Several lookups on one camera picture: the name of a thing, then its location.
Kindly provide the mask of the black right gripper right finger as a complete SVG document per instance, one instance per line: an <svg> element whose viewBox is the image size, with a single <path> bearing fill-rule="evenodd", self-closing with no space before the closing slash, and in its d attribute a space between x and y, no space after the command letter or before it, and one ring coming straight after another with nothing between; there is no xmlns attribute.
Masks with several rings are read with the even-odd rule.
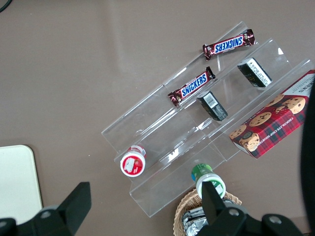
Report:
<svg viewBox="0 0 315 236"><path fill-rule="evenodd" d="M287 217L266 214L256 220L240 209L224 205L211 182L202 183L202 207L208 222L199 236L302 236Z"/></svg>

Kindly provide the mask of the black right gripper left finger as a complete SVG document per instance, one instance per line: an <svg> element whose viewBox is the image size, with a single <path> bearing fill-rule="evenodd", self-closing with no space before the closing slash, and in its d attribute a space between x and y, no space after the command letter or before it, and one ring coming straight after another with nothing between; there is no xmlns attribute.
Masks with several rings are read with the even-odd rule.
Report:
<svg viewBox="0 0 315 236"><path fill-rule="evenodd" d="M56 209L39 212L17 225L13 218L0 220L2 236L74 236L92 206L89 182L79 183Z"/></svg>

